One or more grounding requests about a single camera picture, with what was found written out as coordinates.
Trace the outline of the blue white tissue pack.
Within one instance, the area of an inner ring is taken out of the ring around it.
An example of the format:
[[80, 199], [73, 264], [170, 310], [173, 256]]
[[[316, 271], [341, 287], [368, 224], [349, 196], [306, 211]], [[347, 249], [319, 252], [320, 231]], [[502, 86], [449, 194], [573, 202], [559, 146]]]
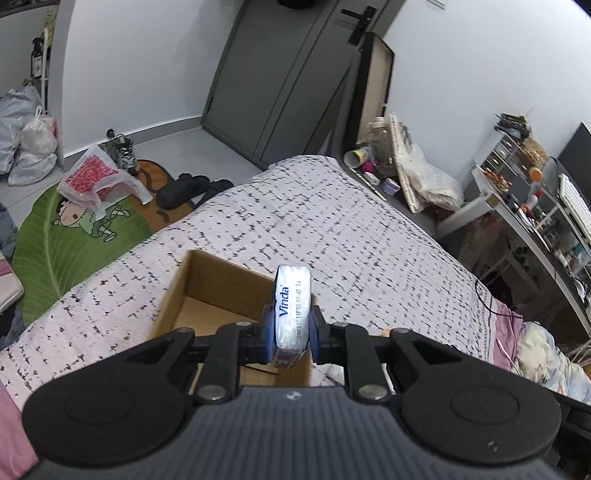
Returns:
[[288, 369], [308, 349], [311, 272], [305, 266], [280, 265], [273, 289], [273, 364]]

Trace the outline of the black shoes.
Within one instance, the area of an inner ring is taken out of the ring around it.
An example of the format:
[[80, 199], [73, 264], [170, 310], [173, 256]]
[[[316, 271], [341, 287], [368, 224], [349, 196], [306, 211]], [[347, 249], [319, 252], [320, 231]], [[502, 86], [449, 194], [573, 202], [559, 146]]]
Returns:
[[157, 191], [156, 202], [161, 208], [172, 210], [182, 204], [191, 203], [194, 198], [198, 197], [197, 203], [192, 205], [193, 209], [196, 209], [234, 186], [235, 184], [228, 179], [211, 181], [204, 175], [192, 176], [183, 173], [176, 180], [168, 182]]

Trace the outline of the small purple box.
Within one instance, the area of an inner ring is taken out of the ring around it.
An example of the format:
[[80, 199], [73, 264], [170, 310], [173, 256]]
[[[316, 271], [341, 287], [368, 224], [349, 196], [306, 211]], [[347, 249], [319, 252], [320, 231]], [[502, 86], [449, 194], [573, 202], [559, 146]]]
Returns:
[[386, 195], [391, 197], [396, 195], [401, 190], [401, 186], [391, 178], [384, 179], [384, 181], [381, 183], [381, 188]]

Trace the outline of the pink bed sheet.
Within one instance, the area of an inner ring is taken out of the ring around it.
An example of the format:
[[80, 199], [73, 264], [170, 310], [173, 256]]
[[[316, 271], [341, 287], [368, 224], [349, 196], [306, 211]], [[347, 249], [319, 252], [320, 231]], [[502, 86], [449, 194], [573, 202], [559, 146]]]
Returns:
[[497, 299], [492, 300], [490, 308], [492, 310], [490, 362], [496, 367], [511, 371], [524, 319], [520, 313], [514, 312]]

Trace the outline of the white plastic bag pile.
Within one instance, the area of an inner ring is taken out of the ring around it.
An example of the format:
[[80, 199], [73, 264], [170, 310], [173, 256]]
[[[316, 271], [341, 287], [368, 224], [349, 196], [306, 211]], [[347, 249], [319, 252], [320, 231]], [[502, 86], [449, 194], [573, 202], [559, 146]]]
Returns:
[[394, 165], [410, 211], [418, 214], [429, 205], [458, 211], [464, 204], [460, 183], [427, 161], [423, 150], [395, 114], [388, 112], [386, 122], [392, 136]]

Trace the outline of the cream pillow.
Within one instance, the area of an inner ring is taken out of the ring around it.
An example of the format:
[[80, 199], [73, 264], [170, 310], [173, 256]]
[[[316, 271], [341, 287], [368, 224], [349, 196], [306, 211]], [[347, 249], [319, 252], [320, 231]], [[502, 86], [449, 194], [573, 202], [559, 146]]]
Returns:
[[572, 362], [541, 325], [522, 325], [511, 371], [561, 395], [590, 404], [591, 383], [584, 369]]

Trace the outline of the green cartoon floor mat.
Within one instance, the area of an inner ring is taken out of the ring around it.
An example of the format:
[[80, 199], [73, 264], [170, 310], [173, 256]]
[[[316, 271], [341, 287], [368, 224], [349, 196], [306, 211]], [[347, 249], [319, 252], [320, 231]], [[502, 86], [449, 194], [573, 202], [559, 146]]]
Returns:
[[143, 205], [130, 195], [97, 220], [92, 211], [64, 199], [55, 186], [48, 188], [19, 228], [12, 257], [24, 287], [17, 302], [24, 324], [33, 323], [72, 287], [192, 211], [190, 201], [166, 210], [156, 200]]

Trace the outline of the white desk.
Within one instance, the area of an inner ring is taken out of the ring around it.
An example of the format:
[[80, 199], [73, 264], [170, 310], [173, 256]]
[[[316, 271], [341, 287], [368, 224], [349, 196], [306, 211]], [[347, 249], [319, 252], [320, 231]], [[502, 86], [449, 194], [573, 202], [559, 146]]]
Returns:
[[589, 274], [590, 259], [571, 267], [556, 244], [550, 242], [551, 222], [563, 219], [586, 255], [590, 237], [580, 232], [578, 218], [543, 183], [546, 166], [529, 155], [528, 138], [519, 143], [496, 129], [473, 159], [467, 183], [474, 183], [478, 195], [459, 211], [438, 224], [437, 238], [445, 238], [489, 213], [497, 214], [535, 254], [553, 276], [554, 282], [574, 310], [585, 331], [590, 330], [588, 292], [580, 287], [580, 273]]

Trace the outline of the grey door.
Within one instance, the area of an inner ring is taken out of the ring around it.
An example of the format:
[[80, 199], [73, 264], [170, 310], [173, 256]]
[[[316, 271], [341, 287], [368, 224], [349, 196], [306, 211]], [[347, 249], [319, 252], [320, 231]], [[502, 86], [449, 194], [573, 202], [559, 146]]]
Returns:
[[202, 126], [260, 168], [315, 153], [332, 131], [353, 58], [400, 1], [246, 1], [221, 54]]

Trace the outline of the white keyboard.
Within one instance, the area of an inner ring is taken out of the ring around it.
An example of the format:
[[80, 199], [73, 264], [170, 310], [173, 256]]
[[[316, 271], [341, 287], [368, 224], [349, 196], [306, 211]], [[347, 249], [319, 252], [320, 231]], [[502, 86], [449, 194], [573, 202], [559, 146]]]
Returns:
[[576, 189], [574, 183], [565, 174], [559, 175], [558, 195], [562, 203], [569, 210], [576, 224], [587, 239], [591, 237], [591, 211]]

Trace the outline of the white garbage bag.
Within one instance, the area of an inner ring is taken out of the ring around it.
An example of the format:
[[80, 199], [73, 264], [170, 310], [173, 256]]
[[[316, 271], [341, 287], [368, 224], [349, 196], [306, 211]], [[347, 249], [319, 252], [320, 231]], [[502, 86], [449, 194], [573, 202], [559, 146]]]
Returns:
[[38, 183], [51, 173], [57, 163], [55, 119], [38, 107], [33, 119], [21, 130], [19, 141], [8, 184], [27, 186]]

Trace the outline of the black monitor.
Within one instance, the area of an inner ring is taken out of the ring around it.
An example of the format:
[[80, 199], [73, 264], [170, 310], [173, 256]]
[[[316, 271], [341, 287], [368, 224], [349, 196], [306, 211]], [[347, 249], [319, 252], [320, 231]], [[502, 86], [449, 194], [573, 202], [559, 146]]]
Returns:
[[560, 153], [558, 163], [576, 185], [578, 191], [587, 199], [591, 193], [591, 132], [580, 123], [570, 141]]

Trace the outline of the grey garbage bag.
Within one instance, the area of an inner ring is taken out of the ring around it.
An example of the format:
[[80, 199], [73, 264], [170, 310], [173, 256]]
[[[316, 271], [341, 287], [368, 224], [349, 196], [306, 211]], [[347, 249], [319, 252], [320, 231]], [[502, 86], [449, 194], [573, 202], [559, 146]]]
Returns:
[[14, 163], [20, 131], [35, 116], [41, 97], [33, 85], [9, 90], [0, 104], [0, 171], [7, 175]]

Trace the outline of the sneakers by wall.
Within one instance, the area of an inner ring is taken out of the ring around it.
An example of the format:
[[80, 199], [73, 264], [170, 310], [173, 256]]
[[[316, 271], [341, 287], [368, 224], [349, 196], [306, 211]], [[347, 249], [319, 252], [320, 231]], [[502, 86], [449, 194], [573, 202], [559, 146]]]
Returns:
[[131, 138], [117, 134], [113, 129], [106, 131], [106, 140], [99, 147], [114, 161], [116, 166], [132, 176], [138, 174], [138, 161], [133, 152]]

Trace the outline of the brown picture frame board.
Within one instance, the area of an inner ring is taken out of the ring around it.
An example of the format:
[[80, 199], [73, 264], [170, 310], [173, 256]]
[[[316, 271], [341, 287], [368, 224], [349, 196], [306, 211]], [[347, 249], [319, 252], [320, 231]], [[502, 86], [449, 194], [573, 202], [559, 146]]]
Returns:
[[346, 74], [339, 115], [329, 152], [342, 163], [363, 143], [368, 125], [383, 116], [394, 71], [394, 51], [374, 32], [363, 36], [361, 48]]

